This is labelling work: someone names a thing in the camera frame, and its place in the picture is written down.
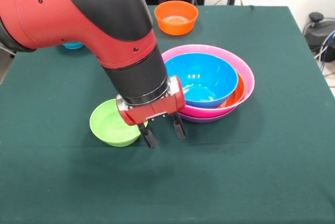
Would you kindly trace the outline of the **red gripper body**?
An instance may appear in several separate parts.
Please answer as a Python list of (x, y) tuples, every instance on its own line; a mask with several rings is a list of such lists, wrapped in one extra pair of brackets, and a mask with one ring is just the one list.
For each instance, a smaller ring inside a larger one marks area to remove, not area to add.
[(171, 115), (183, 109), (186, 105), (182, 84), (177, 76), (168, 77), (168, 88), (163, 95), (153, 102), (144, 105), (130, 105), (117, 95), (117, 109), (129, 126), (145, 123), (151, 118)]

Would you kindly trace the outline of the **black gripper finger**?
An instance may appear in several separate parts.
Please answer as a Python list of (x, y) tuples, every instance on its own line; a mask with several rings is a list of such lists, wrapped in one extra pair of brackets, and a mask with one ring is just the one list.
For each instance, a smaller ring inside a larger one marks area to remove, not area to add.
[(186, 132), (186, 129), (185, 129), (184, 125), (183, 125), (183, 122), (181, 120), (180, 115), (178, 113), (174, 113), (172, 115), (172, 117), (173, 117), (173, 120), (174, 120), (173, 121), (174, 129), (175, 129), (178, 137), (180, 139), (185, 139), (185, 137), (187, 135), (187, 132)]
[(153, 133), (145, 126), (144, 123), (138, 124), (138, 129), (141, 133), (141, 135), (145, 138), (148, 146), (150, 148), (156, 148), (157, 147), (157, 140)]

